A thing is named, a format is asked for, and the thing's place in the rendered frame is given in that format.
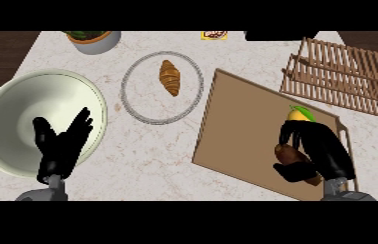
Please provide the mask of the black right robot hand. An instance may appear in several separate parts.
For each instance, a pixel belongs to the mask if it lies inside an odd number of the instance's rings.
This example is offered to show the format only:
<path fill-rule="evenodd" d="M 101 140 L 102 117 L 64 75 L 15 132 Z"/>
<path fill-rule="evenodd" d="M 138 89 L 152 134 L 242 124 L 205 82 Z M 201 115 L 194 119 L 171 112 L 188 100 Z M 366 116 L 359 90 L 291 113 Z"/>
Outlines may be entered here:
<path fill-rule="evenodd" d="M 281 127 L 279 144 L 293 146 L 309 158 L 325 180 L 356 178 L 355 166 L 343 143 L 327 125 L 287 120 Z"/>

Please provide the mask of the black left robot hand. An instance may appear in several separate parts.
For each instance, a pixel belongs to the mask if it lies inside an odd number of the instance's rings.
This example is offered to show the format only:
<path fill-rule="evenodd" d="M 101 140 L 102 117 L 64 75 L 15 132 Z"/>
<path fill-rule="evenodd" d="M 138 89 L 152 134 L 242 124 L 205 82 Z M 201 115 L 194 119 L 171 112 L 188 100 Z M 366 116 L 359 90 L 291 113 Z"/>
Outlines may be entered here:
<path fill-rule="evenodd" d="M 70 177 L 93 130 L 92 122 L 87 107 L 81 109 L 68 129 L 61 133 L 55 132 L 49 121 L 43 117 L 34 118 L 34 142 L 42 152 L 37 174 L 40 183 L 47 184 L 52 175 L 58 175 L 62 179 Z"/>

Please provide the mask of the brown sweet potato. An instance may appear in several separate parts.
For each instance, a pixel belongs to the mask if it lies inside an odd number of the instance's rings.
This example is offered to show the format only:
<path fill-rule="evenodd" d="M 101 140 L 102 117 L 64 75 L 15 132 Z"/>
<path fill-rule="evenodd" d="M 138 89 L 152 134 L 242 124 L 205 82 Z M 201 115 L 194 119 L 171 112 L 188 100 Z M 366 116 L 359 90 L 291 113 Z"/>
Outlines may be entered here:
<path fill-rule="evenodd" d="M 318 186 L 322 177 L 307 156 L 288 144 L 276 145 L 275 155 L 278 163 L 273 164 L 273 168 L 284 179 L 291 183 L 304 181 Z"/>

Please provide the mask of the brown wooden tray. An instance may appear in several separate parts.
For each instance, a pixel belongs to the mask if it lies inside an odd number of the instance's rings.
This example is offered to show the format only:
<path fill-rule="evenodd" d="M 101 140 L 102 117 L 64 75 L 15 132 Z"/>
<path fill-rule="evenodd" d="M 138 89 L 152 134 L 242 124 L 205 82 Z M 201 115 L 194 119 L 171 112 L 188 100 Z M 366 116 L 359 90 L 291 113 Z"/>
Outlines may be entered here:
<path fill-rule="evenodd" d="M 324 186 L 288 182 L 276 170 L 273 148 L 293 106 L 307 107 L 335 133 L 340 117 L 262 85 L 217 70 L 208 94 L 194 163 L 298 200 L 324 197 Z"/>

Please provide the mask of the wooden slatted tiered shelf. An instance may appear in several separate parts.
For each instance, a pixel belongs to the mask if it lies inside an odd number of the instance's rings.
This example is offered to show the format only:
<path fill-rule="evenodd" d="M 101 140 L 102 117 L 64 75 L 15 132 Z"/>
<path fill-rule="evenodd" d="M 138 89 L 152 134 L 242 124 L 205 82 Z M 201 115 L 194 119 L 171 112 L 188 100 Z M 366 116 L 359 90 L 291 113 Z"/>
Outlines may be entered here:
<path fill-rule="evenodd" d="M 281 92 L 378 116 L 378 52 L 304 38 Z"/>

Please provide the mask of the yellow lemon with green leaf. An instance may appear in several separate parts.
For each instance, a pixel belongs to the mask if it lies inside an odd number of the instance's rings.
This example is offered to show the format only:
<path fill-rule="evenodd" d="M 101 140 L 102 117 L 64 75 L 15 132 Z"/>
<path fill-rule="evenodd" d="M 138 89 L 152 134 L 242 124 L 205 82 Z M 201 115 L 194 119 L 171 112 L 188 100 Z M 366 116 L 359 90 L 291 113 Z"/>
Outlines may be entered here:
<path fill-rule="evenodd" d="M 310 121 L 315 122 L 315 116 L 310 110 L 303 106 L 290 106 L 291 112 L 288 113 L 288 120 Z"/>

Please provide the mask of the large pale green bowl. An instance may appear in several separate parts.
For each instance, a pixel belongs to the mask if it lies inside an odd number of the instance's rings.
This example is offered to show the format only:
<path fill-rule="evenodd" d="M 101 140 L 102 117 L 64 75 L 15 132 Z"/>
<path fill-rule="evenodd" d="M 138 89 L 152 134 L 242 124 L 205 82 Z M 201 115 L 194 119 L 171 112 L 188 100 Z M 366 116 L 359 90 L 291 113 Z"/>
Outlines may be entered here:
<path fill-rule="evenodd" d="M 80 74 L 37 70 L 0 87 L 0 171 L 34 178 L 42 153 L 34 143 L 33 119 L 44 117 L 56 133 L 65 131 L 83 108 L 90 110 L 93 130 L 78 164 L 95 152 L 107 130 L 107 102 L 99 88 Z"/>

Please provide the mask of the white plate with grey rim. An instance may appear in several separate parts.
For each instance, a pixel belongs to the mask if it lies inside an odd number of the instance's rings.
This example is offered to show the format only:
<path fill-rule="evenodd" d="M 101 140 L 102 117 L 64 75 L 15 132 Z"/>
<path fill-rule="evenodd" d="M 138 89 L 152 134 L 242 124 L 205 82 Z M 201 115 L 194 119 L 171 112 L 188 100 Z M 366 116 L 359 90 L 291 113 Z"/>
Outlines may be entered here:
<path fill-rule="evenodd" d="M 179 71 L 179 93 L 161 82 L 163 68 Z M 160 51 L 145 55 L 130 66 L 121 81 L 121 101 L 130 115 L 143 123 L 166 125 L 194 111 L 204 92 L 204 75 L 195 61 L 182 53 Z"/>

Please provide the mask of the brown croissant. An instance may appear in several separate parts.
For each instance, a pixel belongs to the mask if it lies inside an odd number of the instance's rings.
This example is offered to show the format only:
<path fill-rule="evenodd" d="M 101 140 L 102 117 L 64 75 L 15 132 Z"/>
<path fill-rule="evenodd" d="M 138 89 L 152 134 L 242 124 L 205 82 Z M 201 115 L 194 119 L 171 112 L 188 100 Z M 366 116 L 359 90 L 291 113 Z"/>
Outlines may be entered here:
<path fill-rule="evenodd" d="M 180 71 L 169 60 L 163 61 L 160 68 L 160 82 L 173 97 L 180 91 Z"/>

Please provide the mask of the grey pot with green plant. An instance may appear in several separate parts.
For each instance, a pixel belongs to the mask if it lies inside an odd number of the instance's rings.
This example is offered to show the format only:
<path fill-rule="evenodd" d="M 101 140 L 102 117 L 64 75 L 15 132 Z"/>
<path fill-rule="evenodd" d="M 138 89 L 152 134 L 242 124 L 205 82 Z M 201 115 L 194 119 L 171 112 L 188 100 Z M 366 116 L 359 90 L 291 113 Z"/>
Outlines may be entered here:
<path fill-rule="evenodd" d="M 90 40 L 77 40 L 68 36 L 77 50 L 86 55 L 99 55 L 108 52 L 118 44 L 121 39 L 120 31 L 107 31 L 99 37 Z"/>

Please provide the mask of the yellow printed box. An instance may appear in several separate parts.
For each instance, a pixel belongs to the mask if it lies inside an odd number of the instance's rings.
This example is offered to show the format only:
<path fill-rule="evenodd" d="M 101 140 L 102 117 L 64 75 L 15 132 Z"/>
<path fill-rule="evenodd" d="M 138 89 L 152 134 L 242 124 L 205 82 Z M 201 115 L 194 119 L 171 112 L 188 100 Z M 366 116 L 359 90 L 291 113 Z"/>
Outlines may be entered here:
<path fill-rule="evenodd" d="M 228 32 L 226 31 L 202 31 L 201 39 L 202 40 L 226 40 Z"/>

